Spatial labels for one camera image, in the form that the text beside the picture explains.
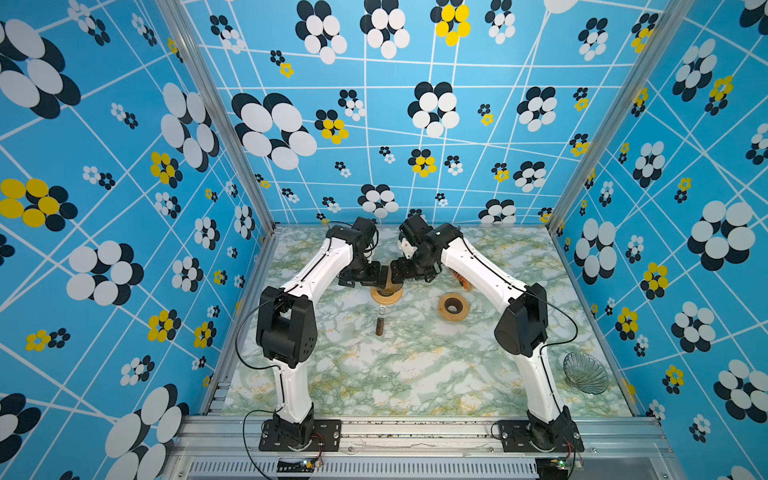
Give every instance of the wooden disc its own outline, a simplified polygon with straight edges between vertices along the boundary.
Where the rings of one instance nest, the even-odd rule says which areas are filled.
[[[469,314],[469,303],[457,293],[447,293],[440,299],[437,310],[449,322],[461,322]]]

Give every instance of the floral wallpaper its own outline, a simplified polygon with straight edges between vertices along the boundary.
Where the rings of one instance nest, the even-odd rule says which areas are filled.
[[[553,226],[688,478],[765,479],[766,2],[694,3]]]
[[[546,223],[665,6],[183,2],[275,221],[303,224]]]
[[[0,8],[0,478],[155,478],[263,229],[146,0]]]

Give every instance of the clear glass bowl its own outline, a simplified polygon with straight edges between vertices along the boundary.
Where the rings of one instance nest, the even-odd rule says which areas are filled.
[[[592,355],[571,352],[563,360],[563,370],[568,384],[584,393],[599,395],[608,388],[605,367]]]

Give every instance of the aluminum frame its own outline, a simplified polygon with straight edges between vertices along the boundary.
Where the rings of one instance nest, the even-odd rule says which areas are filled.
[[[247,286],[242,296],[242,303],[240,304],[240,310],[238,310],[233,318],[233,322],[230,324],[230,329],[227,332],[227,338],[224,340],[224,347],[219,355],[219,361],[214,370],[214,374],[211,376],[210,385],[205,392],[203,403],[200,405],[200,414],[207,415],[213,407],[220,407],[223,405],[214,405],[214,398],[221,396],[221,389],[224,389],[223,397],[227,397],[226,389],[229,388],[229,380],[234,374],[235,367],[237,366],[238,358],[235,352],[235,333],[237,326],[240,322],[245,320],[246,313],[256,308],[261,298],[260,292],[263,289],[264,282],[266,281],[266,275],[269,273],[270,265],[275,254],[277,242],[280,239],[280,228],[277,228],[272,233],[266,236],[264,245],[261,247],[261,252],[256,258],[256,264],[253,266],[253,272],[250,274],[250,279],[247,282]],[[245,334],[240,335],[240,344],[238,349],[242,349],[245,344]]]
[[[627,116],[627,112],[632,108],[637,93],[656,68],[659,60],[661,60],[661,55],[664,54],[677,34],[685,15],[688,15],[694,2],[695,0],[670,0],[667,4],[667,8],[661,14],[658,26],[654,29],[654,40],[647,43],[643,53],[634,62],[632,69],[621,85],[619,95],[614,98],[613,103],[608,108],[608,113],[598,127],[598,131],[592,136],[594,141],[590,144],[589,151],[582,157],[576,171],[571,175],[565,191],[555,204],[552,217],[547,223],[551,233],[557,230],[561,221],[568,215],[568,211],[581,192],[581,185],[584,184],[584,180],[598,165],[598,161],[608,149]]]
[[[260,452],[261,422],[269,417],[249,417],[246,440],[256,462],[272,462],[278,458],[305,458],[301,452]],[[495,417],[358,417],[342,416],[342,433],[338,452],[325,452],[334,458],[552,458],[560,454],[504,453],[502,444],[492,436]],[[653,417],[620,419],[576,418],[584,441],[584,462],[608,458],[648,458],[659,479],[685,479],[674,451]],[[163,478],[181,478],[188,474],[192,462],[241,461],[245,446],[240,417],[188,417],[182,426]],[[274,476],[274,471],[265,472]]]
[[[637,404],[632,397],[632,395],[629,393],[629,389],[627,388],[627,383],[624,381],[624,377],[621,376],[618,362],[616,361],[616,357],[614,356],[613,350],[611,350],[610,346],[608,345],[608,342],[605,340],[605,337],[602,335],[600,331],[600,327],[598,326],[597,320],[594,318],[594,315],[592,315],[592,312],[589,308],[589,303],[587,302],[587,297],[584,295],[584,292],[581,290],[581,287],[578,284],[577,278],[574,275],[573,270],[568,266],[568,258],[565,256],[565,251],[563,250],[563,247],[557,242],[556,236],[554,235],[554,232],[550,232],[550,237],[552,238],[552,243],[554,244],[554,248],[557,250],[558,255],[560,256],[560,261],[563,263],[563,266],[565,267],[565,271],[568,273],[568,279],[571,281],[571,285],[573,285],[574,290],[576,291],[576,296],[578,297],[579,303],[581,303],[581,308],[584,311],[584,314],[587,316],[587,319],[589,320],[589,324],[592,327],[592,331],[595,333],[595,338],[598,340],[598,343],[600,344],[600,348],[603,349],[603,353],[605,353],[605,358],[608,360],[608,366],[611,368],[611,373],[613,373],[614,378],[616,379],[616,383],[619,385],[619,389],[621,390],[621,395],[624,396],[624,401],[627,403],[627,407],[629,407],[630,412],[632,412],[632,415],[634,416],[640,416],[642,413],[637,408]]]
[[[210,71],[205,64],[203,55],[197,47],[194,34],[192,33],[187,16],[179,3],[179,0],[156,0],[157,7],[163,15],[171,36],[176,41],[176,46],[181,51],[181,56],[187,59],[184,64],[192,76],[197,89],[200,91],[205,102],[208,114],[217,127],[217,133],[221,143],[227,149],[227,153],[232,160],[237,177],[240,179],[243,189],[248,194],[253,203],[253,209],[256,211],[259,221],[269,236],[275,230],[275,220],[272,218],[269,207],[266,205],[253,170],[243,151],[240,140],[237,138],[234,128],[230,123],[227,109],[219,96],[216,84],[210,76]]]

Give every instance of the small bottle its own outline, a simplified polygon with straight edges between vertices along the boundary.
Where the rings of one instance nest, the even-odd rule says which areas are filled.
[[[379,316],[376,319],[376,335],[384,335],[384,316],[387,314],[386,305],[379,304]]]

